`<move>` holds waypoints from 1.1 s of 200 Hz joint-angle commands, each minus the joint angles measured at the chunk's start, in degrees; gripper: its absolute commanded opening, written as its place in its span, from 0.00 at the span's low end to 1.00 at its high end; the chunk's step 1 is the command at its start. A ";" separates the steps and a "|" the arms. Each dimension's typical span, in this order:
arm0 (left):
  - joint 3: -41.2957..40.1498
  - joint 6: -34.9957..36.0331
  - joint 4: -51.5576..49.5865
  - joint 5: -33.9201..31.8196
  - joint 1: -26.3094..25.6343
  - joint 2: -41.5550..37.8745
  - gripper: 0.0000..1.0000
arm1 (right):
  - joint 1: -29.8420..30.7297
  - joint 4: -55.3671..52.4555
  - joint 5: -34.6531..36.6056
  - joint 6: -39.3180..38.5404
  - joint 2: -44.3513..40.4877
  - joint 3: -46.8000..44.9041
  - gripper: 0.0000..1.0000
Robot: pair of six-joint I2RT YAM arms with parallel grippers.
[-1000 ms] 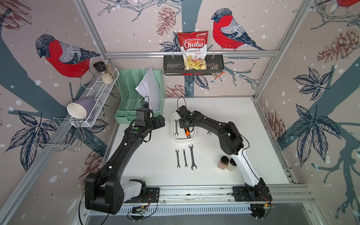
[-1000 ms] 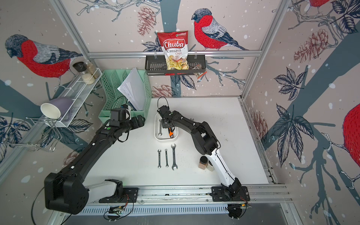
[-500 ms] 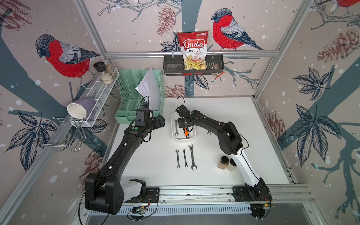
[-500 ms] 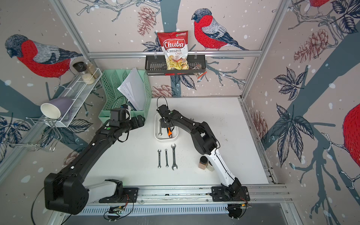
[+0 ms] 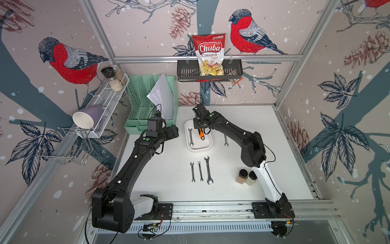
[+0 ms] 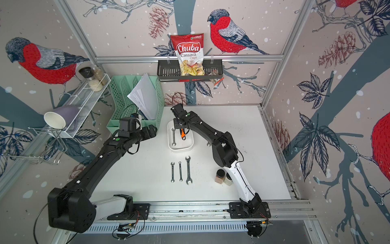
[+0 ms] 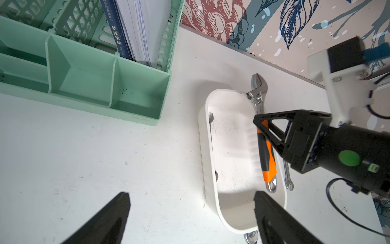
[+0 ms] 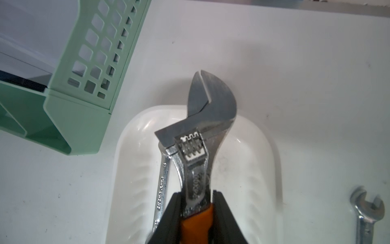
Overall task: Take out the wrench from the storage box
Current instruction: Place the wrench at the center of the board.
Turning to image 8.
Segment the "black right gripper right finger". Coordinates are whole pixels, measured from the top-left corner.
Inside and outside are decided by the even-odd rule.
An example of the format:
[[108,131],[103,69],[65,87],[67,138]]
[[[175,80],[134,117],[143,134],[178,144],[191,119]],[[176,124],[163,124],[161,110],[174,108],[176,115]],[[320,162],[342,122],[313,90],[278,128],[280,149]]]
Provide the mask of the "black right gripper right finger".
[[224,195],[216,190],[213,191],[213,205],[213,243],[247,244]]

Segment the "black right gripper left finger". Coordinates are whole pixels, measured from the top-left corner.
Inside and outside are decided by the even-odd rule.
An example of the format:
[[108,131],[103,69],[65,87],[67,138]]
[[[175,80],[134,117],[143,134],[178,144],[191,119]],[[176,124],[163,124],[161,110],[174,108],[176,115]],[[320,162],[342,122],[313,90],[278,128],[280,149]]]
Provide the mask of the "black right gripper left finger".
[[181,200],[181,193],[172,195],[157,229],[148,238],[147,244],[180,243]]

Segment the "thin silver combination wrench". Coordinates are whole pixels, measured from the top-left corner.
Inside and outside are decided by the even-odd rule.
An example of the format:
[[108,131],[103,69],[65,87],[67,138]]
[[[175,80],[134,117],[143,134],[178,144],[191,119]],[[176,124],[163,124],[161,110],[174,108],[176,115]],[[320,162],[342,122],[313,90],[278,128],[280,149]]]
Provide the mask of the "thin silver combination wrench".
[[168,202],[171,198],[168,194],[170,177],[177,173],[176,167],[172,162],[171,156],[167,153],[166,149],[162,146],[160,142],[158,143],[158,149],[161,153],[161,162],[157,182],[157,193],[153,216],[152,234],[154,234],[157,230],[168,206]]

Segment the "silver open-end wrench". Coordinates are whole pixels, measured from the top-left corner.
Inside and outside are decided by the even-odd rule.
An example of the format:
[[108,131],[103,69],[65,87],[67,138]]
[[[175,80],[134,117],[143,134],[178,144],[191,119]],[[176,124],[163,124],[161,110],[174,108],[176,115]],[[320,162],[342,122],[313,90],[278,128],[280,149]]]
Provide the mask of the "silver open-end wrench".
[[385,204],[380,195],[373,202],[366,200],[367,191],[363,186],[357,187],[350,196],[350,203],[356,214],[356,244],[372,244],[374,225],[381,221],[386,213]]

